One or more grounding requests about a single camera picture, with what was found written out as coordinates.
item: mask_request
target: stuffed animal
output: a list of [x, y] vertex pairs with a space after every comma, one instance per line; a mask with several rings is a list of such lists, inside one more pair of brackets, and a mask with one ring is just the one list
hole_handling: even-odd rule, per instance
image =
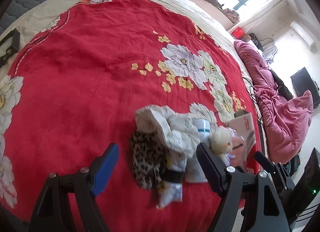
[[232, 134], [228, 128], [220, 126], [217, 129], [212, 129], [212, 136], [210, 138], [211, 151], [214, 155], [220, 157], [228, 166], [230, 164], [226, 153], [231, 153], [233, 149]]

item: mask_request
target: pink comforter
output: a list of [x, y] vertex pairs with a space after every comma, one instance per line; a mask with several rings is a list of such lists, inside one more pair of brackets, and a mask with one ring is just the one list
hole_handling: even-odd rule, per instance
[[313, 101], [309, 90], [302, 97], [283, 103], [268, 78], [268, 66], [250, 44], [236, 40], [234, 46], [252, 78], [255, 95], [260, 99], [268, 142], [269, 157], [287, 163], [301, 149], [311, 124]]

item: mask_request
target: red floral bedsheet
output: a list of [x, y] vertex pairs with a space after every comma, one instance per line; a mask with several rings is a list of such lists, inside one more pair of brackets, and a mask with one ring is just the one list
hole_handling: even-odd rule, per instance
[[29, 221], [50, 172], [74, 173], [115, 142], [97, 198], [111, 231], [206, 231], [220, 202], [208, 184], [184, 183], [183, 202], [158, 210], [157, 192], [133, 178], [134, 112], [149, 104], [218, 125], [239, 109], [256, 117], [239, 65], [190, 19], [149, 0], [83, 0], [61, 14], [1, 82], [1, 203]]

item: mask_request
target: silver bolt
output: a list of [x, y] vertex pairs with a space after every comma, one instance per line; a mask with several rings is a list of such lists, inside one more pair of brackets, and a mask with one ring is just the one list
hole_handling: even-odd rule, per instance
[[236, 169], [235, 169], [233, 166], [228, 166], [228, 167], [227, 167], [227, 171], [228, 171], [228, 172], [235, 172]]
[[267, 174], [266, 174], [264, 171], [260, 171], [260, 172], [259, 172], [259, 175], [260, 175], [260, 177], [262, 177], [262, 178], [266, 178], [266, 177], [267, 177]]
[[89, 171], [89, 168], [88, 168], [88, 167], [82, 167], [82, 168], [80, 169], [80, 171], [81, 171], [82, 173], [87, 173], [87, 172]]

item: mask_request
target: cream bedsheet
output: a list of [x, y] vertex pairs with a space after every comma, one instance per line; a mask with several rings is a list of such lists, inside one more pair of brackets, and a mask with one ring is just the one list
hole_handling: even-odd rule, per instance
[[[74, 4], [81, 0], [47, 0], [38, 6], [29, 10], [12, 23], [0, 36], [2, 39], [9, 31], [17, 28], [21, 33], [20, 35], [20, 49], [22, 49], [39, 31], [44, 29], [49, 23], [51, 23], [58, 15], [71, 8]], [[167, 9], [184, 15], [190, 18], [196, 25], [198, 25], [206, 34], [210, 35], [216, 44], [220, 45], [223, 49], [229, 52], [240, 66], [242, 76], [249, 79], [251, 78], [248, 71], [238, 56], [234, 46], [233, 37], [223, 28], [223, 26], [213, 19], [204, 10], [199, 8], [196, 4], [189, 0], [151, 0], [159, 3]], [[5, 53], [7, 45], [0, 47], [0, 55]], [[0, 69], [0, 79], [2, 79], [8, 72], [12, 62], [16, 55], [11, 57], [8, 63]], [[249, 90], [249, 83], [244, 81], [247, 90]]]

